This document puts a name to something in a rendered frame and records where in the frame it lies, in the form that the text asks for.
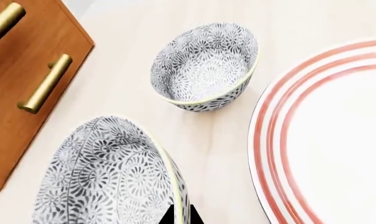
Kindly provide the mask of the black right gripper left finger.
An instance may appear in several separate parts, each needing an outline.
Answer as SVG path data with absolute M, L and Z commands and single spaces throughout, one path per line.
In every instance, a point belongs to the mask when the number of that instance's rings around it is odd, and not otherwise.
M 174 224 L 174 205 L 170 205 L 159 224 Z

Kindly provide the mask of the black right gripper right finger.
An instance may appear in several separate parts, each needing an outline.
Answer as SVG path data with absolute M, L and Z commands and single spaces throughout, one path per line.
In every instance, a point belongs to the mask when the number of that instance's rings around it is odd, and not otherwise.
M 190 205 L 190 224 L 204 224 L 194 205 Z

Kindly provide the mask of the floral patterned ceramic bowl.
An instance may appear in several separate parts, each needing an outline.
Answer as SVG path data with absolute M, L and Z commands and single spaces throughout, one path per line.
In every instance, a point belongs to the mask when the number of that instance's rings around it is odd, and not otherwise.
M 150 82 L 163 100 L 186 111 L 219 110 L 248 86 L 259 45 L 246 27 L 216 22 L 195 27 L 155 57 Z
M 142 128 L 102 116 L 76 128 L 54 154 L 35 199 L 32 224 L 191 224 L 185 181 Z

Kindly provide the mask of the white plate with red rings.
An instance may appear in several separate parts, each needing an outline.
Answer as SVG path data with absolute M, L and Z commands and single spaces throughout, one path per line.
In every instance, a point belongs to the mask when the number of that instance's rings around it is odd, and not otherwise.
M 247 152 L 270 224 L 376 224 L 376 38 L 276 76 L 252 113 Z

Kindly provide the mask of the wooden drawer cabinet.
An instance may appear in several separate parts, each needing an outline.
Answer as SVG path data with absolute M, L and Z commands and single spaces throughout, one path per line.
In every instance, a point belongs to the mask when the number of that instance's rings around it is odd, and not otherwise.
M 94 48 L 62 0 L 0 0 L 0 12 L 13 2 L 26 15 L 0 40 L 0 191 Z M 73 61 L 39 112 L 20 110 L 62 54 Z

